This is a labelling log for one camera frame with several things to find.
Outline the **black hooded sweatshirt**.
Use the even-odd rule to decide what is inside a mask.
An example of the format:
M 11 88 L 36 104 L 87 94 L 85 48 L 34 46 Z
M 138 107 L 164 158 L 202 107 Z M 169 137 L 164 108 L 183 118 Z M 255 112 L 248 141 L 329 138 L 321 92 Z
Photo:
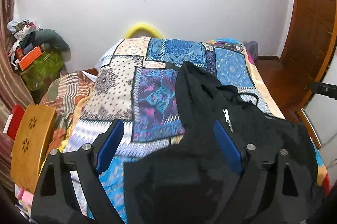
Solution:
M 124 165 L 129 223 L 300 223 L 323 204 L 314 146 L 300 124 L 263 113 L 190 62 L 175 84 L 182 140 Z M 240 151 L 232 172 L 219 121 Z

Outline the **patchwork patterned bed quilt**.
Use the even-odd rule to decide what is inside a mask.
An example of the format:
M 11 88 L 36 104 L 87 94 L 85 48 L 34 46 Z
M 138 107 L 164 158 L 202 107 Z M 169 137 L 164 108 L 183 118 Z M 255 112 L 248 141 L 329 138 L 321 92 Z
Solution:
M 281 118 L 264 84 L 253 74 L 248 56 L 240 44 L 140 38 L 122 41 L 101 58 L 93 96 L 66 148 L 72 152 L 93 144 L 114 119 L 123 121 L 124 135 L 108 169 L 98 176 L 92 154 L 91 169 L 74 176 L 75 192 L 92 221 L 129 223 L 124 165 L 182 140 L 185 129 L 175 84 L 184 62 L 209 72 L 224 86 L 236 87 L 243 101 L 252 102 L 263 113 Z

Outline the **striped orange brown blanket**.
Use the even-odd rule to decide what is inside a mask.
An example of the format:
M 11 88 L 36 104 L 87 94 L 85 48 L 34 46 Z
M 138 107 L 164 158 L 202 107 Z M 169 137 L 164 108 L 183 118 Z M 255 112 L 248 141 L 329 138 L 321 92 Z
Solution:
M 83 107 L 91 98 L 95 79 L 83 71 L 68 73 L 56 79 L 42 97 L 41 105 L 56 108 L 55 123 L 48 151 L 58 148 L 62 151 L 79 120 Z

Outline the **brown wooden door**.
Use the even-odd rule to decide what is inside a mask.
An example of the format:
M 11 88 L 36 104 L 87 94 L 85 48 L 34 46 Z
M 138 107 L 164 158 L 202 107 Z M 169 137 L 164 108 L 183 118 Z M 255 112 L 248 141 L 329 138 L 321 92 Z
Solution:
M 289 34 L 281 56 L 295 81 L 290 100 L 303 107 L 311 96 L 310 83 L 320 81 L 336 48 L 336 0 L 294 0 Z

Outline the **wooden folding lap table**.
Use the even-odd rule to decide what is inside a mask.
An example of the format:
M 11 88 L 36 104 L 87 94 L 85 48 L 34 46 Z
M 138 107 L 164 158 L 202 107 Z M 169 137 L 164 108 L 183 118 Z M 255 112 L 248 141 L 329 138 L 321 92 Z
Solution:
M 12 150 L 10 176 L 18 187 L 30 193 L 34 193 L 37 186 L 55 118 L 55 107 L 29 105 L 19 124 Z

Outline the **red book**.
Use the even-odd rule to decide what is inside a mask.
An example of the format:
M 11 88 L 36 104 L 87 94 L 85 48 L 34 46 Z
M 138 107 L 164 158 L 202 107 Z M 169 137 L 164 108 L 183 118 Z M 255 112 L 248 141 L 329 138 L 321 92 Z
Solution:
M 13 141 L 15 140 L 15 136 L 17 134 L 24 113 L 25 110 L 20 105 L 15 105 L 13 107 L 12 113 L 9 115 L 6 121 L 3 133 L 11 138 Z

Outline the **red striped curtain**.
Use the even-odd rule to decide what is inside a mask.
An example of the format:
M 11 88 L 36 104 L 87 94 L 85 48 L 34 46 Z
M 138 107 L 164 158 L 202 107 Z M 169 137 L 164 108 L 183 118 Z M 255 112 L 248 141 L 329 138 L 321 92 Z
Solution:
M 13 19 L 14 0 L 1 0 L 1 131 L 13 107 L 20 105 L 26 108 L 33 104 L 33 98 L 22 78 L 13 72 L 7 56 L 14 43 L 14 37 L 7 29 L 7 23 Z M 10 149 L 13 140 L 1 133 L 1 184 L 12 190 L 14 182 L 10 178 Z

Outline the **orange box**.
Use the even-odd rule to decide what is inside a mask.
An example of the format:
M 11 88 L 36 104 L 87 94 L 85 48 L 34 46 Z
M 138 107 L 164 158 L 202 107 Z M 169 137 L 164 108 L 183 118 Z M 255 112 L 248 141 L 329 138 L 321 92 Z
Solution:
M 32 64 L 40 55 L 42 51 L 40 47 L 35 47 L 33 50 L 29 51 L 27 55 L 25 55 L 19 61 L 19 67 L 22 71 L 24 71 L 30 64 Z

